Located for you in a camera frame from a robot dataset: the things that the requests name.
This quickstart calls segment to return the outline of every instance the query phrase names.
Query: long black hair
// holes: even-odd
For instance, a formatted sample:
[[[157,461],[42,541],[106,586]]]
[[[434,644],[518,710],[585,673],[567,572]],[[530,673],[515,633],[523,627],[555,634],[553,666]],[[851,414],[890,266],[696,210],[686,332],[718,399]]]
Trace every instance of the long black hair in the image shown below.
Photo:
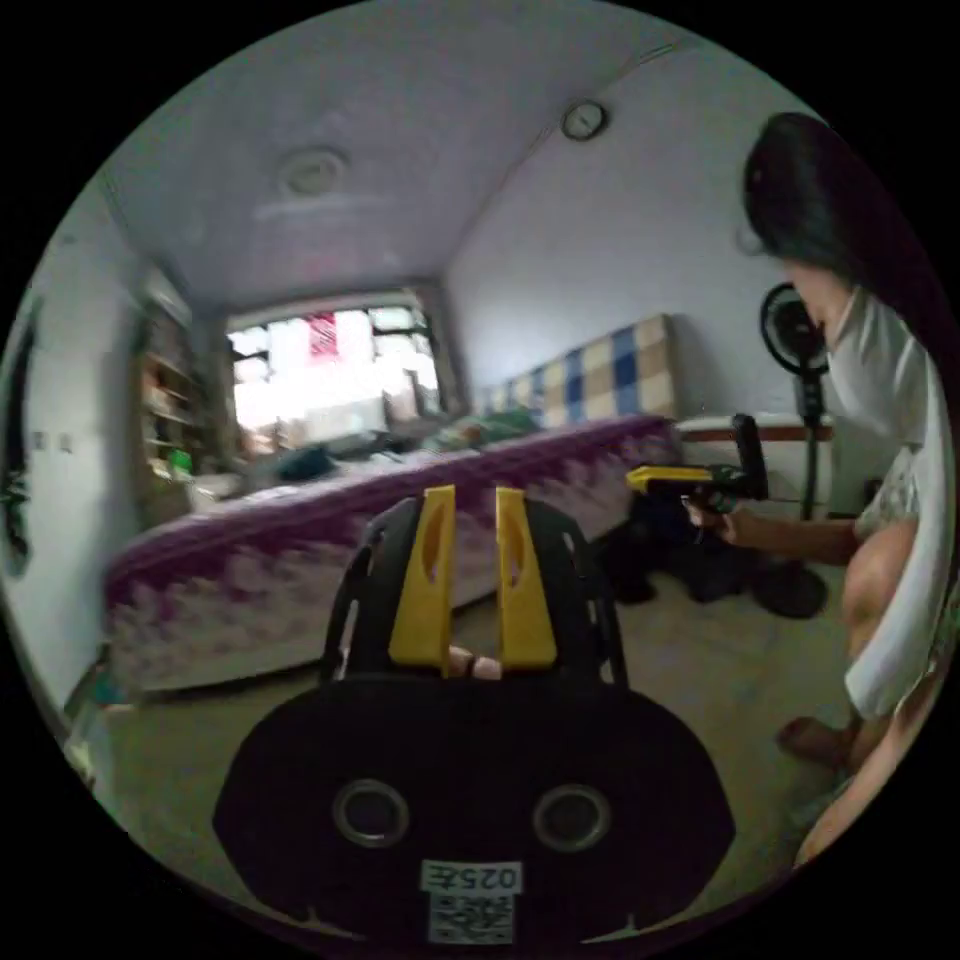
[[[900,208],[856,152],[823,121],[778,113],[750,151],[742,189],[762,252],[829,270],[896,310],[940,367],[960,417],[960,391],[943,369],[951,356],[960,360],[946,294]]]

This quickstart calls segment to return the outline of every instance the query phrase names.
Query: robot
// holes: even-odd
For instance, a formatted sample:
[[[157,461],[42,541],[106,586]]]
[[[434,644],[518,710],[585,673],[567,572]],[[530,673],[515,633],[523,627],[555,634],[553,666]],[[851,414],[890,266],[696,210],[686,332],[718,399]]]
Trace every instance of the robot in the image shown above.
[[[374,946],[569,948],[668,919],[734,839],[709,755],[630,689],[582,532],[522,491],[496,497],[502,679],[450,676],[455,498],[370,524],[319,684],[232,762],[226,856],[274,911]]]

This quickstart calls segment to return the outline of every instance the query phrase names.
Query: hand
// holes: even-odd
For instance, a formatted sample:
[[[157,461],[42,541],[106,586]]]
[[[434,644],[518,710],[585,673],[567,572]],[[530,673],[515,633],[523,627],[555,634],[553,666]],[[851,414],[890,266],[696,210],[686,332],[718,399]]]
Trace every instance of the hand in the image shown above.
[[[450,676],[463,677],[468,673],[478,680],[499,680],[503,671],[498,660],[491,660],[490,657],[474,657],[463,647],[451,647]]]
[[[684,506],[695,527],[712,530],[724,543],[734,547],[755,546],[754,527],[759,518],[741,504],[737,504],[732,513],[713,513],[690,502]]]

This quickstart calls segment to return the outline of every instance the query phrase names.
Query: headboard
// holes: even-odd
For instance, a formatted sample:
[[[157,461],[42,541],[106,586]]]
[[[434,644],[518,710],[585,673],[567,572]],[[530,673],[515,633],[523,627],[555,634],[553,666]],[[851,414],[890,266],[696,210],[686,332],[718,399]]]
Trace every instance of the headboard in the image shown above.
[[[640,320],[487,387],[480,391],[480,410],[492,413],[538,399],[546,427],[631,413],[674,419],[669,317]]]

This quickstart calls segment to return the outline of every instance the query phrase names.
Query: purple bedspread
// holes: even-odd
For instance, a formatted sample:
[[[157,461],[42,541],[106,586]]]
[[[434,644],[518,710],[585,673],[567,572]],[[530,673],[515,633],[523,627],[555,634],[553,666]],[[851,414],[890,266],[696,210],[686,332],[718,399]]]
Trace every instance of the purple bedspread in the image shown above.
[[[367,523],[425,488],[456,486],[454,602],[461,604],[495,584],[497,486],[552,503],[594,538],[625,516],[626,470],[679,456],[670,421],[623,417],[481,452],[346,466],[328,479],[184,517],[139,537],[106,572],[118,674],[130,687],[149,686],[198,659],[289,644],[298,632],[315,638]]]

